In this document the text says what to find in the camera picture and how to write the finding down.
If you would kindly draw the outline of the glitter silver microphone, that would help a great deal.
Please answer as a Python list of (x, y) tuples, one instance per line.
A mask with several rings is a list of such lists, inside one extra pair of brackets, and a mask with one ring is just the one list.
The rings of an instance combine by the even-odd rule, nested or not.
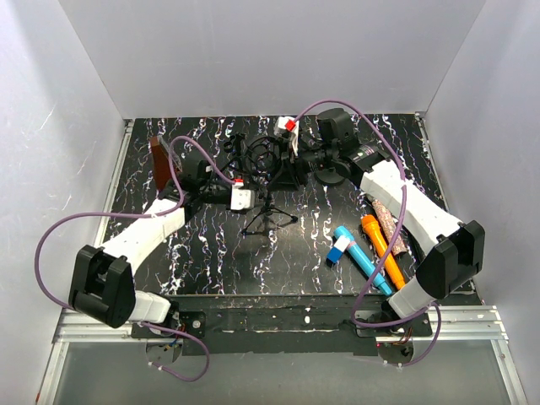
[[(394, 220), (394, 217), (392, 216), (392, 213), (379, 200), (373, 197), (368, 197), (368, 200), (370, 201), (371, 206), (375, 211), (383, 234), (386, 237), (386, 241), (390, 242), (397, 229), (396, 222)], [(399, 256), (406, 252), (408, 252), (408, 248), (406, 247), (402, 237), (399, 235), (396, 239), (396, 242), (392, 246), (392, 253), (395, 256)]]

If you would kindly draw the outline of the orange microphone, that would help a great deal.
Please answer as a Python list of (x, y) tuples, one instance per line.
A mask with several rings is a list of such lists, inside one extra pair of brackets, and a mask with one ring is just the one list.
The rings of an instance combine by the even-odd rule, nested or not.
[[(361, 226), (363, 231), (369, 236), (379, 258), (382, 258), (388, 249), (388, 244), (386, 243), (378, 220), (371, 214), (365, 215), (361, 219)], [(386, 274), (389, 276), (396, 289), (400, 290), (406, 285), (406, 282), (392, 253), (388, 254), (384, 263)]]

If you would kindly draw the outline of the shock mount tripod stand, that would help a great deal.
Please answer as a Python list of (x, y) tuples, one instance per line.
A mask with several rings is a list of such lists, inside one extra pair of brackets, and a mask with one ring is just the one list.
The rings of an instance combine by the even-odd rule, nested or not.
[(244, 236), (257, 234), (257, 231), (250, 232), (249, 228), (259, 217), (262, 217), (262, 224), (264, 225), (264, 231), (261, 231), (261, 234), (267, 230), (267, 223), (271, 222), (272, 215), (276, 213), (289, 217), (289, 222), (284, 224), (273, 222), (277, 228), (298, 222), (297, 216), (275, 206), (273, 195), (270, 191), (270, 182), (273, 176), (278, 173), (280, 166), (280, 146), (281, 143), (278, 138), (268, 135), (261, 136), (249, 143), (242, 155), (242, 165), (246, 177), (249, 179), (250, 185), (255, 187), (257, 197), (263, 200), (259, 212), (241, 231)]

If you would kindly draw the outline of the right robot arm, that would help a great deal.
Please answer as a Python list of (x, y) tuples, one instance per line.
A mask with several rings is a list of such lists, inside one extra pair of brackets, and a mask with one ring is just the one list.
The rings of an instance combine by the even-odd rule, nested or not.
[(446, 212), (407, 179), (403, 164), (386, 141), (363, 143), (350, 114), (342, 108), (316, 118), (320, 142), (300, 147), (300, 120), (281, 116), (274, 125), (280, 143), (276, 168), (268, 186), (296, 190), (310, 173), (333, 170), (337, 176), (379, 200), (418, 242), (424, 259), (413, 278), (397, 288), (381, 317), (391, 335), (405, 333), (413, 318), (443, 300), (477, 275), (483, 267), (485, 230), (472, 220), (463, 223)]

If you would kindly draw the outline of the round base stand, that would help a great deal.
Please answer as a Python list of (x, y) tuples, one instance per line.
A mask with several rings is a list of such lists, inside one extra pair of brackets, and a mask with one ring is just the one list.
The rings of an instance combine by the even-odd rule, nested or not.
[(314, 177), (323, 186), (340, 186), (350, 175), (349, 167), (343, 163), (333, 163), (314, 172)]

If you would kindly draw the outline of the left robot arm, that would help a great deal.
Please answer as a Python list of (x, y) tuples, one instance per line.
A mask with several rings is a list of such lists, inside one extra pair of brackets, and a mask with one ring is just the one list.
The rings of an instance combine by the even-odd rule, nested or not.
[(173, 304), (164, 296), (137, 290), (134, 276), (147, 257), (204, 203), (229, 205), (239, 188), (217, 165), (205, 159), (194, 175), (170, 174), (149, 208), (121, 233), (99, 246), (77, 253), (68, 296), (74, 310), (112, 328), (127, 322), (149, 322), (161, 337), (180, 325)]

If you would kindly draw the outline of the cyan toy microphone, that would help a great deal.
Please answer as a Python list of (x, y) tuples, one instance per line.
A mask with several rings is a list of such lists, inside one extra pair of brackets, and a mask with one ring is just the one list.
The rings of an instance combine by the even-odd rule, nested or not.
[[(337, 239), (339, 236), (345, 235), (350, 239), (350, 243), (347, 248), (347, 252), (354, 259), (354, 261), (359, 265), (359, 267), (364, 271), (364, 273), (370, 277), (375, 272), (375, 265), (364, 253), (364, 251), (356, 243), (353, 234), (344, 226), (339, 226), (334, 230), (334, 237)], [(392, 295), (392, 289), (384, 279), (384, 277), (379, 273), (374, 277), (373, 286), (375, 286), (380, 292), (385, 296)]]

